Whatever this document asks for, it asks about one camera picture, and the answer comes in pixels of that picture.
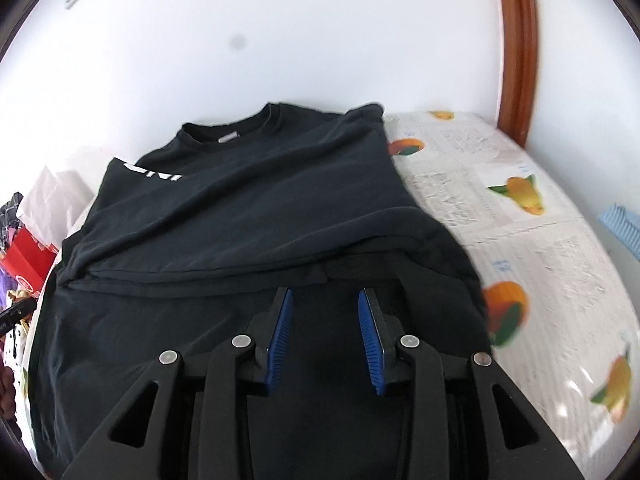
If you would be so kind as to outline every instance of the purple cloth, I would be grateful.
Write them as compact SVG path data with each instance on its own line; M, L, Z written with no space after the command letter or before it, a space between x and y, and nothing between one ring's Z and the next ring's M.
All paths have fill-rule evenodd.
M6 294L9 290L16 290L18 282L16 282L6 270L0 267L0 310L6 308Z

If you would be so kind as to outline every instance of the shirt tag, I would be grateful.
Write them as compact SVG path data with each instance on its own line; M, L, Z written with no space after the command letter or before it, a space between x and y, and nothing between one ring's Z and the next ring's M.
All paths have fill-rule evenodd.
M226 135L223 135L222 137L220 137L218 139L218 142L220 144L224 144L225 142L229 142L230 140L237 139L238 137L240 137L238 135L238 132L231 132L230 134L226 134Z

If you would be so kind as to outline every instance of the fruit-patterned tablecloth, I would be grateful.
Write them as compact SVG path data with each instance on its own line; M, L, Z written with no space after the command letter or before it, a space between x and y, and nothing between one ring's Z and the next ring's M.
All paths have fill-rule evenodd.
M640 329L595 234L551 178L477 116L387 115L389 153L418 203L476 268L494 353L587 480L640 429Z

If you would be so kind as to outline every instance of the neckline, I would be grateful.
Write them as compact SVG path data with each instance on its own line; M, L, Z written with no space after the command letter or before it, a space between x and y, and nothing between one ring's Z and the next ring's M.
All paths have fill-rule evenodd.
M252 142L272 134L281 121L281 105L267 103L257 114L227 124L207 126L185 123L178 132L178 138L188 146L202 152L222 152ZM238 137L227 142L218 139L237 132Z

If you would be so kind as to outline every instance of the silver screw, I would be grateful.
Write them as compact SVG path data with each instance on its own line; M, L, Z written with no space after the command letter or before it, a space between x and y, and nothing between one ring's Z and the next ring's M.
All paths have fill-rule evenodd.
M474 362L478 366L488 366L491 364L491 356L489 354L485 354L484 352L478 352L474 355Z
M420 344L420 340L415 335L403 335L400 344L405 348L415 348Z
M251 344L251 338L247 335L237 335L231 340L231 344L236 348L245 348Z
M160 354L160 357L159 357L160 362L163 365L170 365L172 363L175 363L175 360L177 358L178 358L178 354L174 350L165 350Z

